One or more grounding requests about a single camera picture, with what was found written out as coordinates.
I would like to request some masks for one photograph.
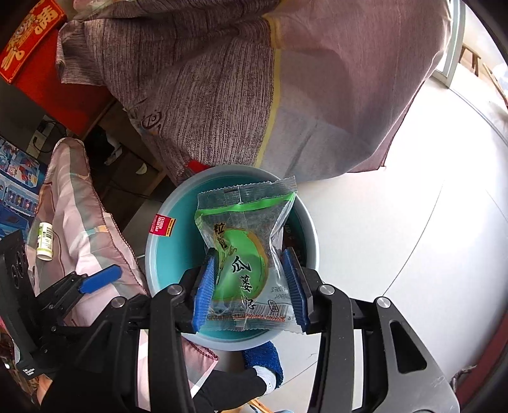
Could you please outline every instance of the metal bolt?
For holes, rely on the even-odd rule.
[[[379,305],[382,308],[388,308],[392,305],[392,303],[386,297],[379,297],[377,299],[377,305]]]
[[[319,291],[321,294],[331,296],[335,292],[335,288],[333,288],[331,285],[323,284],[319,287]]]
[[[111,300],[111,307],[120,308],[125,304],[125,298],[123,297],[115,297]]]
[[[171,284],[168,287],[168,293],[172,296],[177,296],[181,294],[183,291],[183,287],[180,284]]]

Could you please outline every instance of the plastic bag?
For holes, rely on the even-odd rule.
[[[203,329],[302,332],[279,259],[295,197],[294,177],[198,194],[196,225],[207,247],[219,252]]]

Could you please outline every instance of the person's leg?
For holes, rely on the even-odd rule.
[[[194,396],[198,413],[230,410],[244,405],[266,392],[266,383],[254,368],[241,373],[213,370]]]

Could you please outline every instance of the wooden stool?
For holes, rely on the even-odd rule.
[[[480,69],[478,60],[481,59],[481,57],[478,53],[476,53],[473,49],[471,49],[469,46],[465,45],[464,43],[462,43],[462,50],[460,51],[459,63],[462,60],[462,56],[464,56],[464,52],[466,51],[466,49],[469,50],[471,52],[471,54],[473,55],[471,67],[474,69],[474,74],[476,76],[478,76],[478,70]]]

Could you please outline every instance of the red cloth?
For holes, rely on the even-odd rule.
[[[57,37],[54,28],[24,62],[13,84],[52,118],[82,135],[112,96],[104,86],[60,83],[55,68]]]

